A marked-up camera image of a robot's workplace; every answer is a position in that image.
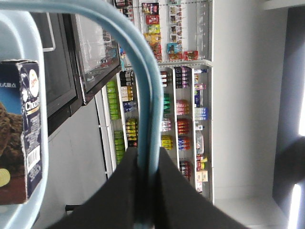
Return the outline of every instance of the red package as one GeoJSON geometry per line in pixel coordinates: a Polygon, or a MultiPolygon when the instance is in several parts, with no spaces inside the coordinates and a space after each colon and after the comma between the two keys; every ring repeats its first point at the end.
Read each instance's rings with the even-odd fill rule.
{"type": "Polygon", "coordinates": [[[145,16],[146,24],[147,25],[157,25],[160,24],[159,15],[146,15],[145,16]]]}
{"type": "Polygon", "coordinates": [[[194,61],[198,59],[198,51],[185,51],[184,60],[185,61],[194,61]]]}
{"type": "Polygon", "coordinates": [[[197,168],[196,168],[197,171],[200,171],[201,170],[201,162],[200,161],[197,161],[197,168]]]}

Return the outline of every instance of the snack box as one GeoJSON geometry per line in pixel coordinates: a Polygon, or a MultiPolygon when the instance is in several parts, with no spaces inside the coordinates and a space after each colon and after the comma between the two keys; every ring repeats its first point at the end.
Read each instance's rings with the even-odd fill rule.
{"type": "Polygon", "coordinates": [[[0,205],[26,202],[42,178],[38,70],[0,62],[0,205]]]}

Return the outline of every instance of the store shelf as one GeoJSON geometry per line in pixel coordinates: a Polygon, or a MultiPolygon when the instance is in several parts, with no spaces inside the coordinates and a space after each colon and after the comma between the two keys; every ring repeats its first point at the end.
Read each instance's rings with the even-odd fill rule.
{"type": "MultiPolygon", "coordinates": [[[[160,16],[160,45],[162,49],[162,60],[159,66],[170,66],[179,64],[195,64],[204,63],[211,66],[212,59],[212,1],[189,1],[182,0],[179,5],[179,17],[177,16],[176,23],[170,19],[171,7],[167,0],[152,0],[150,3],[159,4],[160,16]],[[179,26],[179,31],[182,34],[175,34],[171,27],[179,26]],[[182,52],[184,51],[198,51],[198,60],[184,61],[179,59],[171,61],[167,53],[167,44],[172,42],[182,43],[182,52]]],[[[145,21],[145,14],[142,13],[142,3],[147,3],[146,0],[133,1],[133,22],[142,34],[148,31],[148,26],[145,21]]],[[[128,58],[125,59],[125,70],[132,68],[128,58]]]]}
{"type": "Polygon", "coordinates": [[[121,121],[122,121],[122,128],[123,128],[123,134],[124,134],[124,143],[125,143],[125,150],[128,147],[127,144],[127,136],[126,136],[126,124],[125,124],[125,114],[124,114],[124,107],[123,107],[123,101],[122,101],[122,93],[121,93],[121,81],[120,81],[120,74],[116,74],[116,83],[118,88],[118,94],[119,94],[119,103],[120,103],[120,112],[121,112],[121,121]]]}
{"type": "Polygon", "coordinates": [[[268,0],[263,3],[264,10],[296,7],[305,5],[305,0],[268,0]]]}
{"type": "Polygon", "coordinates": [[[112,172],[116,169],[116,155],[115,155],[115,147],[114,147],[114,129],[112,126],[112,121],[110,119],[110,110],[109,110],[109,104],[108,104],[108,98],[107,98],[107,88],[106,86],[102,88],[102,105],[104,109],[104,117],[105,117],[105,123],[106,123],[106,130],[107,130],[107,136],[102,135],[104,147],[105,142],[108,142],[107,148],[109,149],[109,153],[111,155],[111,166],[112,166],[112,172]]]}

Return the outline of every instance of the white shelf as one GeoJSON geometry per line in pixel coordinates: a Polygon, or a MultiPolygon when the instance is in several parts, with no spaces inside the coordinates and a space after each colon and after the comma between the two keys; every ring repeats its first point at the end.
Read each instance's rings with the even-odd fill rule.
{"type": "Polygon", "coordinates": [[[104,86],[102,88],[102,107],[104,109],[104,118],[106,123],[106,132],[102,132],[102,139],[104,147],[106,147],[110,152],[110,159],[106,160],[106,168],[107,172],[113,172],[116,169],[116,155],[115,155],[115,147],[114,147],[114,136],[113,136],[113,127],[112,127],[112,121],[110,119],[110,111],[109,111],[109,104],[108,104],[108,97],[107,97],[107,87],[104,86]]]}
{"type": "Polygon", "coordinates": [[[127,135],[126,135],[126,123],[125,123],[126,120],[125,120],[125,113],[124,113],[122,93],[121,93],[120,73],[116,74],[116,83],[117,83],[117,90],[118,90],[118,94],[119,94],[119,103],[120,103],[120,112],[121,112],[123,135],[124,135],[124,144],[125,144],[125,150],[127,150],[128,142],[127,142],[127,135]]]}
{"type": "Polygon", "coordinates": [[[305,0],[268,0],[263,3],[264,10],[274,10],[305,5],[305,0]]]}

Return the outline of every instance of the shelf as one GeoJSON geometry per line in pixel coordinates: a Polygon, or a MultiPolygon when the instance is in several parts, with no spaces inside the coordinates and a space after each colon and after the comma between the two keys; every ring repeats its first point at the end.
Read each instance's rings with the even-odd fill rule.
{"type": "Polygon", "coordinates": [[[125,144],[125,150],[127,150],[128,144],[127,144],[127,136],[126,136],[126,124],[125,124],[125,113],[124,113],[124,107],[122,102],[122,93],[121,93],[121,81],[120,81],[120,73],[116,74],[116,83],[119,93],[119,103],[120,103],[120,112],[121,112],[121,120],[122,120],[122,128],[123,128],[123,134],[124,134],[124,144],[125,144]]]}
{"type": "Polygon", "coordinates": [[[268,0],[263,3],[263,9],[274,10],[302,5],[305,5],[305,0],[268,0]]]}
{"type": "MultiPolygon", "coordinates": [[[[168,4],[167,0],[153,0],[150,2],[159,3],[160,45],[162,49],[162,60],[159,66],[188,65],[195,64],[196,62],[211,66],[213,2],[182,0],[179,13],[175,17],[177,19],[176,23],[170,19],[170,9],[176,6],[168,4]],[[171,30],[171,27],[175,26],[179,27],[179,31],[182,31],[182,34],[179,34],[179,31],[175,33],[171,30]],[[178,41],[182,44],[182,52],[198,51],[198,60],[184,61],[180,59],[170,61],[167,53],[167,44],[178,41]]],[[[145,21],[145,14],[142,13],[142,3],[147,3],[147,1],[134,0],[132,8],[134,24],[144,34],[148,31],[148,26],[145,21]]],[[[132,68],[132,65],[127,57],[125,59],[125,70],[130,68],[132,68]]]]}

